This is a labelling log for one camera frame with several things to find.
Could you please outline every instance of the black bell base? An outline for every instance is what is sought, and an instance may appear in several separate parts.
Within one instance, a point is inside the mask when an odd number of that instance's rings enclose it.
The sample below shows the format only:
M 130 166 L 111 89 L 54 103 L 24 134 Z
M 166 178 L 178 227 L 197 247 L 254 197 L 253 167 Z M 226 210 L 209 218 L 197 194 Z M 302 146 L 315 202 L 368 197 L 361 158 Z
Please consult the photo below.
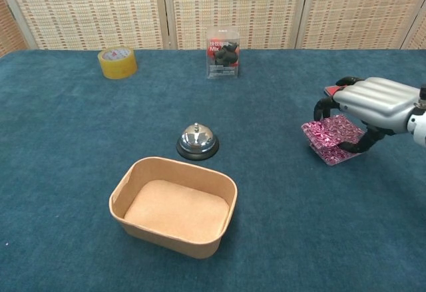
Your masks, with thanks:
M 176 149 L 178 150 L 178 153 L 185 159 L 192 160 L 192 161 L 201 161 L 205 159 L 209 159 L 217 153 L 219 150 L 219 139 L 216 137 L 216 141 L 213 145 L 213 147 L 207 151 L 203 152 L 202 154 L 191 154 L 190 152 L 187 152 L 185 149 L 183 149 L 180 145 L 180 139 L 178 139 L 178 142 L 176 143 Z

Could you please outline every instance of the brown paper box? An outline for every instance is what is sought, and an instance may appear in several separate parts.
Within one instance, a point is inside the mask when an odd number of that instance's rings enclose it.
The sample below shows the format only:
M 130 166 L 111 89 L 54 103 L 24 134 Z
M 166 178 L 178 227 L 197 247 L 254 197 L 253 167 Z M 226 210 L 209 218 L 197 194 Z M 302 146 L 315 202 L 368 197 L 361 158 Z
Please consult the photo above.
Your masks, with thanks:
M 109 209 L 129 235 L 202 259 L 218 249 L 236 198 L 235 182 L 220 172 L 147 157 L 124 175 Z

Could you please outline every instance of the pink wrapper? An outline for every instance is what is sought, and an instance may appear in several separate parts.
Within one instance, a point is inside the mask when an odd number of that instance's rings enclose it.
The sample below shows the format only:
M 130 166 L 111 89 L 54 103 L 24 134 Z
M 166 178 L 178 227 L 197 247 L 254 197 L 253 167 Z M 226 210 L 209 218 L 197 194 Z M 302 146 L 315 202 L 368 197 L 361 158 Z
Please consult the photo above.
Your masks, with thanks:
M 339 114 L 321 121 L 307 122 L 302 130 L 310 140 L 311 148 L 330 166 L 339 164 L 360 154 L 352 154 L 337 145 L 343 141 L 356 143 L 364 131 Z

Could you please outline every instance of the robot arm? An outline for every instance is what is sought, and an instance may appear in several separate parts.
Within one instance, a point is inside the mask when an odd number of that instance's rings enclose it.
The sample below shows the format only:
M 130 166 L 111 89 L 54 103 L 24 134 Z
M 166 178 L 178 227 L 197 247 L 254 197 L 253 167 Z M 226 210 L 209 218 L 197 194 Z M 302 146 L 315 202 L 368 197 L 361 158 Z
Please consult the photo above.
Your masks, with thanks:
M 377 77 L 345 77 L 336 85 L 341 88 L 333 96 L 315 105 L 314 120 L 330 117 L 331 109 L 339 109 L 367 126 L 357 144 L 342 142 L 341 149 L 365 152 L 387 135 L 406 132 L 412 133 L 416 143 L 426 146 L 426 85 L 418 89 Z

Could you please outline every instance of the yellow tape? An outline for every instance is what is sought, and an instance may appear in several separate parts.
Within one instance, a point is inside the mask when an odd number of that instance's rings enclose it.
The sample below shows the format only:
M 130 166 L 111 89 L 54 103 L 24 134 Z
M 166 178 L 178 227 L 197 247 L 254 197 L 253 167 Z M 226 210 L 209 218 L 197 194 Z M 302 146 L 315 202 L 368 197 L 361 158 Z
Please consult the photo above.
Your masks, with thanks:
M 119 46 L 111 47 L 98 54 L 104 76 L 109 79 L 123 79 L 138 70 L 133 49 Z

